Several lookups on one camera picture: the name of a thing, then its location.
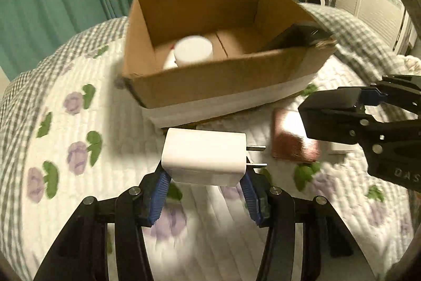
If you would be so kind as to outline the white wall charger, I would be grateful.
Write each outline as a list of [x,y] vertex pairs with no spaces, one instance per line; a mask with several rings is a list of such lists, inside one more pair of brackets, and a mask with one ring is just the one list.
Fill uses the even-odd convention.
[[246,134],[169,128],[161,166],[180,183],[237,185],[250,167],[266,167],[265,162],[248,162]]

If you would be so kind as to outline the black 65W charger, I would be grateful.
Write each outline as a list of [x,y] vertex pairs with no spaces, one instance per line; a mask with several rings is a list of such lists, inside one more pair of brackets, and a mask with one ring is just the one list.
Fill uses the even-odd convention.
[[335,43],[330,31],[315,22],[294,23],[271,41],[265,43],[260,51],[294,47],[313,47]]

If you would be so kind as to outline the brown cardboard box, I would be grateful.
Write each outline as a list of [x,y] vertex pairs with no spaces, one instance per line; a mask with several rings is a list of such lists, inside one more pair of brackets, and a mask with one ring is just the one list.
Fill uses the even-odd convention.
[[[303,90],[335,51],[336,43],[260,51],[301,22],[318,23],[294,0],[133,0],[122,75],[159,128],[273,103]],[[209,39],[213,59],[164,70],[187,36]]]

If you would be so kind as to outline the white squeeze bottle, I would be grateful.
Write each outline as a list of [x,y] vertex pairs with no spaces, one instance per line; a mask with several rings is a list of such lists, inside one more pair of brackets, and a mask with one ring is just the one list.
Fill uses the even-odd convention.
[[163,69],[189,66],[213,59],[213,45],[203,36],[187,36],[177,41],[165,59]]

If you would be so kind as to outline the cream quilted jacket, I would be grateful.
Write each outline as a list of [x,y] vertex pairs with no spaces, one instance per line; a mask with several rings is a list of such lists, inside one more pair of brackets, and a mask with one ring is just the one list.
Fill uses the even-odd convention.
[[406,68],[406,74],[421,76],[421,60],[415,56],[398,55],[398,60]]

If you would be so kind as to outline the white floral quilted pad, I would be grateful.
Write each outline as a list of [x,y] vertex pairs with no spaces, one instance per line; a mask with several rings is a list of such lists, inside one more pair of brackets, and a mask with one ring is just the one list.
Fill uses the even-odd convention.
[[[31,275],[77,205],[113,198],[155,170],[165,134],[117,84],[122,40],[70,62],[46,89],[23,174],[23,254]],[[310,166],[251,152],[264,174],[292,196],[326,197],[381,278],[403,255],[417,225],[416,200],[371,177],[357,145],[320,145]],[[266,231],[251,220],[239,187],[179,183],[158,222],[143,231],[157,280],[254,280]]]

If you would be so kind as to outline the pink patterned card box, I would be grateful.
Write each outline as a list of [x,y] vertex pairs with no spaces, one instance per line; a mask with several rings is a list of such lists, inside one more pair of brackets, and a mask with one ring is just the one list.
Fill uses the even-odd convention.
[[319,142],[307,137],[297,111],[281,108],[273,111],[271,138],[271,155],[275,159],[311,163],[319,158]]

